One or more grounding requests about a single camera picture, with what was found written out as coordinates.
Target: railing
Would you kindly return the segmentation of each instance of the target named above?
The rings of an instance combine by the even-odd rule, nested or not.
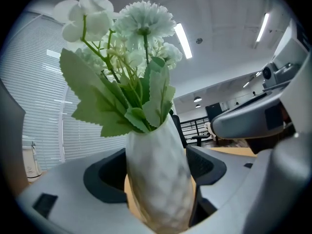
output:
[[[192,139],[193,136],[206,135],[208,133],[208,129],[205,128],[206,122],[208,122],[208,116],[180,123],[183,135],[188,143],[196,142],[196,140]]]

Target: black slot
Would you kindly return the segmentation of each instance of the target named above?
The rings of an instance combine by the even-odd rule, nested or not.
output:
[[[43,217],[48,218],[58,196],[42,193],[33,208]]]

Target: white carnation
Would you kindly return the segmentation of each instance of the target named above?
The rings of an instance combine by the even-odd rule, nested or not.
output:
[[[114,29],[128,39],[128,49],[143,47],[142,32],[147,32],[148,42],[162,41],[163,37],[175,33],[176,22],[172,20],[172,14],[166,7],[149,1],[127,5],[119,15]]]
[[[162,57],[169,69],[176,67],[176,63],[182,60],[182,53],[173,44],[165,42],[160,48],[159,56]]]

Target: window blind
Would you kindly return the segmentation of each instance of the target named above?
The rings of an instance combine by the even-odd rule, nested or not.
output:
[[[23,135],[35,142],[41,168],[125,147],[125,136],[102,138],[100,126],[71,118],[79,99],[59,68],[59,53],[67,46],[62,25],[37,16],[24,12],[12,28],[13,38],[1,53],[0,78],[26,111]]]
[[[47,170],[61,163],[59,112],[66,86],[59,60],[48,56],[47,50],[60,53],[66,42],[61,24],[45,16],[30,22],[37,16],[23,13],[19,18],[13,28],[18,33],[2,50],[0,77],[26,111],[23,135],[35,142],[38,162]]]
[[[71,115],[79,102],[78,97],[69,88],[63,111],[63,143],[66,160],[126,146],[126,136],[100,137],[101,126],[72,118]]]

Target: green leaf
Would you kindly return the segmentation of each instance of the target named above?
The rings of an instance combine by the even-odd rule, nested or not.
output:
[[[146,119],[145,114],[141,108],[138,108],[138,107],[132,108],[132,113],[134,116],[136,116],[139,119]]]
[[[160,102],[150,100],[143,105],[143,111],[147,121],[151,126],[159,127],[161,125]]]
[[[164,101],[172,101],[176,93],[176,88],[168,85],[166,94],[164,96]]]
[[[125,135],[132,130],[136,130],[130,121],[123,114],[116,111],[115,105],[111,104],[97,88],[94,88],[93,91],[97,98],[96,108],[104,116],[101,124],[103,126],[101,137]]]
[[[159,58],[159,57],[152,57],[152,60],[153,60],[152,62],[156,63],[161,68],[164,67],[166,64],[166,62],[162,58]]]
[[[124,121],[119,121],[119,116],[115,112],[106,113],[106,121],[102,127],[101,137],[114,137],[125,135],[131,132],[133,128]]]
[[[165,121],[167,115],[169,114],[170,109],[172,108],[172,102],[171,101],[165,101],[162,105],[162,122]]]
[[[121,115],[114,111],[114,107],[111,107],[103,100],[103,94],[100,91],[94,88],[91,96],[96,98],[94,104],[90,105],[90,103],[81,101],[77,105],[77,109],[72,114],[72,117],[101,125],[102,137],[124,135],[134,130],[125,117],[121,117]]]
[[[161,69],[164,67],[164,65],[165,65],[164,60],[158,57],[152,57],[152,61],[147,65],[145,69],[144,77],[140,78],[140,82],[142,84],[142,89],[143,89],[142,104],[150,100],[151,70],[154,70],[155,72],[160,72]]]
[[[125,95],[125,97],[127,98],[129,104],[132,107],[139,107],[140,104],[137,100],[137,96],[135,95],[134,91],[132,90],[131,86],[129,85],[130,80],[129,78],[125,75],[122,74],[120,77],[120,86],[121,86],[121,90],[123,92],[123,94]]]
[[[118,86],[118,83],[114,80],[113,82],[110,82],[105,77],[100,76],[101,81],[104,83],[104,85],[111,91],[113,95],[116,96],[116,98],[119,100],[119,102],[127,109],[128,103],[125,98],[125,96],[122,93],[121,88]]]
[[[159,127],[165,120],[175,94],[175,88],[169,86],[169,69],[164,66],[161,72],[151,71],[150,74],[150,100],[143,105],[143,111],[148,122]]]
[[[62,50],[59,63],[67,84],[81,100],[72,117],[103,126],[101,136],[104,137],[135,130],[124,117],[124,101],[121,98],[123,102],[119,101],[110,91],[118,91],[116,84],[108,84],[109,89],[82,59],[66,49]]]
[[[140,108],[128,108],[125,117],[131,122],[132,125],[140,129],[142,132],[148,133],[149,130],[142,121],[142,114],[144,116],[144,113],[143,111],[142,114],[138,113],[139,110]]]

